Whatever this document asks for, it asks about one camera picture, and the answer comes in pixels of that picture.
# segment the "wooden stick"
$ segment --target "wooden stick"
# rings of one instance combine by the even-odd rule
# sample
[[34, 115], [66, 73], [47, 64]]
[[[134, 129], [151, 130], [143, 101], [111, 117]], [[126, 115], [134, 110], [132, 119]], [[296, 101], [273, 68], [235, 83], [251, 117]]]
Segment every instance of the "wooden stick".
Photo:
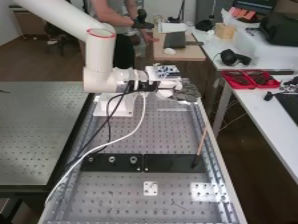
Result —
[[204, 140], [206, 140], [207, 134], [208, 134], [208, 127], [206, 127], [204, 132], [203, 132], [203, 138], [200, 140], [198, 156], [200, 156], [202, 151], [203, 151], [203, 145], [204, 145]]

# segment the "laptop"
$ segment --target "laptop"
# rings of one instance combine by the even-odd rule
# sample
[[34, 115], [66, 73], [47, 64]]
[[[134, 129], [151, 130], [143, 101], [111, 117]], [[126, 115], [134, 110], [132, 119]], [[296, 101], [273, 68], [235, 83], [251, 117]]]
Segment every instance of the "laptop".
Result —
[[168, 33], [164, 48], [180, 49], [187, 47], [186, 32]]

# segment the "black cable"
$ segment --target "black cable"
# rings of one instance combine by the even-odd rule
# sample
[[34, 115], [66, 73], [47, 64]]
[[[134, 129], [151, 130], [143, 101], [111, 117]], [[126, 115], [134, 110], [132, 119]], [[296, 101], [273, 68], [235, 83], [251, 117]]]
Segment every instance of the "black cable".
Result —
[[108, 142], [111, 142], [111, 123], [110, 123], [110, 120], [111, 120], [111, 118], [114, 117], [114, 115], [115, 115], [115, 113], [116, 113], [116, 111], [118, 111], [118, 109], [119, 109], [119, 106], [120, 106], [120, 104], [122, 104], [122, 102], [123, 102], [124, 96], [128, 95], [128, 94], [132, 94], [132, 93], [134, 93], [134, 92], [130, 92], [130, 93], [128, 93], [128, 90], [130, 90], [130, 85], [127, 86], [127, 89], [126, 89], [126, 91], [124, 91], [123, 94], [120, 94], [120, 95], [118, 95], [118, 96], [115, 96], [115, 97], [112, 97], [112, 98], [110, 99], [110, 102], [108, 102], [108, 104], [107, 104], [107, 116], [110, 115], [110, 104], [111, 104], [111, 102], [112, 102], [116, 98], [122, 97], [120, 100], [119, 100], [119, 103], [118, 103], [118, 105], [116, 105], [116, 107], [115, 107], [114, 112], [112, 112], [111, 115], [108, 116], [106, 122], [103, 123], [103, 125], [100, 126], [100, 128], [98, 129], [98, 131], [95, 132], [95, 134], [92, 135], [91, 139], [88, 140], [88, 142], [86, 143], [86, 145], [83, 146], [83, 148], [79, 150], [79, 153], [78, 153], [75, 159], [67, 164], [67, 166], [66, 166], [66, 170], [67, 170], [69, 167], [78, 161], [78, 159], [80, 159], [80, 155], [82, 155], [82, 153], [84, 152], [84, 150], [86, 150], [87, 147], [90, 146], [91, 142], [94, 141], [95, 137], [98, 136], [98, 134], [100, 133], [100, 131], [102, 131], [103, 128], [106, 127], [106, 124], [108, 124], [108, 128], [110, 128], [110, 139], [108, 139]]
[[183, 0], [183, 5], [182, 5], [182, 8], [180, 8], [180, 14], [179, 14], [179, 19], [183, 20], [183, 21], [184, 21], [184, 11], [186, 11], [186, 0]]

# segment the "metal table surface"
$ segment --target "metal table surface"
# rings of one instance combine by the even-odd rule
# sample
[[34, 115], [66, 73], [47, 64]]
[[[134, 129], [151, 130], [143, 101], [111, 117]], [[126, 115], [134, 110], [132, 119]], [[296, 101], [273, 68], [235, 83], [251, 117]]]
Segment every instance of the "metal table surface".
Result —
[[88, 94], [80, 82], [3, 82], [0, 90], [0, 186], [45, 186]]
[[[206, 125], [210, 134], [203, 149], [207, 172], [130, 173], [86, 172], [80, 166], [47, 204], [41, 224], [160, 224], [247, 223], [219, 147], [215, 143], [202, 100], [182, 105], [148, 97], [144, 123], [135, 135], [107, 148], [104, 153], [195, 154]], [[112, 118], [112, 139], [130, 133], [143, 108], [136, 100], [132, 118]], [[103, 118], [90, 109], [74, 154], [88, 141]], [[107, 141], [107, 130], [92, 146]], [[159, 195], [144, 194], [146, 181], [156, 181]]]

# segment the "white cable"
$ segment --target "white cable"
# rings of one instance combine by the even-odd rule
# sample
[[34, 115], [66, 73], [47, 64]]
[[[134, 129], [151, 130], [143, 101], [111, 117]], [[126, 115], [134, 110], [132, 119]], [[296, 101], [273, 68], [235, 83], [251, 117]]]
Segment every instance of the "white cable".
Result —
[[235, 102], [235, 103], [231, 103], [231, 105], [228, 106], [227, 110], [229, 110], [236, 104], [239, 104], [240, 101]]
[[216, 6], [218, 6], [218, 0], [214, 2], [214, 8], [212, 8], [212, 15], [215, 16], [215, 11], [216, 11]]
[[237, 117], [232, 122], [229, 122], [225, 127], [220, 130], [223, 131], [235, 121], [240, 120], [244, 116], [247, 115], [247, 113], [244, 113], [240, 117]]
[[66, 174], [63, 175], [63, 177], [62, 177], [59, 183], [55, 185], [55, 187], [54, 187], [54, 189], [53, 189], [53, 191], [51, 191], [51, 193], [50, 193], [50, 196], [47, 197], [46, 205], [47, 205], [47, 203], [49, 203], [49, 201], [50, 201], [50, 198], [53, 197], [53, 195], [54, 195], [57, 189], [59, 188], [61, 184], [63, 183], [65, 179], [67, 179], [67, 176], [70, 175], [70, 173], [73, 172], [73, 170], [75, 169], [75, 167], [78, 166], [78, 164], [84, 160], [84, 158], [86, 158], [91, 153], [96, 152], [99, 149], [104, 148], [104, 147], [108, 146], [108, 145], [115, 144], [116, 142], [123, 141], [126, 138], [131, 137], [131, 136], [136, 133], [138, 129], [140, 128], [140, 126], [142, 126], [142, 124], [143, 124], [143, 120], [144, 120], [144, 117], [146, 117], [146, 111], [147, 111], [147, 95], [146, 95], [146, 93], [143, 93], [142, 96], [143, 96], [143, 100], [144, 100], [144, 105], [143, 105], [143, 115], [142, 115], [142, 119], [140, 119], [140, 122], [139, 122], [138, 127], [135, 128], [135, 130], [134, 130], [128, 135], [126, 135], [124, 137], [116, 139], [115, 141], [108, 142], [108, 143], [106, 143], [106, 144], [98, 146], [96, 148], [91, 149], [91, 150], [90, 150], [90, 151], [80, 157], [80, 159], [78, 160], [78, 162], [71, 166], [71, 168], [69, 169], [69, 171], [67, 171]]

